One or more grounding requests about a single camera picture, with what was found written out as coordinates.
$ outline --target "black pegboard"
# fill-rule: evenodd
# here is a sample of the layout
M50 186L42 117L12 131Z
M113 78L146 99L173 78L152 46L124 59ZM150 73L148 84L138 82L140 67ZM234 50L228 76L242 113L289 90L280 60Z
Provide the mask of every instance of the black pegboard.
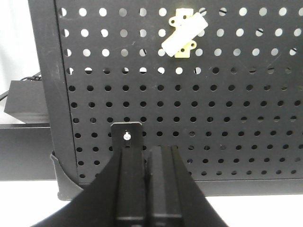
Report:
M143 150L178 145L197 181L303 178L301 1L55 6L79 183L107 164L123 121L143 123ZM163 56L182 7L205 8L209 26L189 59Z

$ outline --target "screw head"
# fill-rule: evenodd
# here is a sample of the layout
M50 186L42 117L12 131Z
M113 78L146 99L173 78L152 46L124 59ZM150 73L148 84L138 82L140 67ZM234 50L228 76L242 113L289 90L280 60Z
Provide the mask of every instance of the screw head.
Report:
M129 132L125 132L125 134L123 135L123 139L126 141L129 141L132 138L131 134L129 134Z

